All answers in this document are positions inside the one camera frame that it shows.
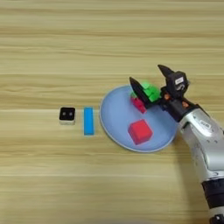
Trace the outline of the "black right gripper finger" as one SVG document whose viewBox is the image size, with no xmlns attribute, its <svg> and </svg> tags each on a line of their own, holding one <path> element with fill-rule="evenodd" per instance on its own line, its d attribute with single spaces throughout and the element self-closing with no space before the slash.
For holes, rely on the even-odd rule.
<svg viewBox="0 0 224 224">
<path fill-rule="evenodd" d="M 129 78 L 129 83 L 132 87 L 132 90 L 134 91 L 138 99 L 143 103 L 145 108 L 149 109 L 150 107 L 152 107 L 153 103 L 149 100 L 141 84 L 132 77 Z"/>
<path fill-rule="evenodd" d="M 165 77 L 166 84 L 173 83 L 174 72 L 168 66 L 158 65 L 158 68 Z"/>
</svg>

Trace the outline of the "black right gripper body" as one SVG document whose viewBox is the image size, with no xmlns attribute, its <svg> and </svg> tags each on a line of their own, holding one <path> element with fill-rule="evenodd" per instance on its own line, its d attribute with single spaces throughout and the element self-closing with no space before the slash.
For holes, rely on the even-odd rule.
<svg viewBox="0 0 224 224">
<path fill-rule="evenodd" d="M 180 122 L 184 116 L 200 107 L 199 104 L 194 104 L 185 97 L 175 98 L 167 91 L 166 87 L 161 88 L 160 97 L 154 102 L 149 101 L 146 108 L 149 109 L 156 105 L 166 111 L 176 122 Z"/>
</svg>

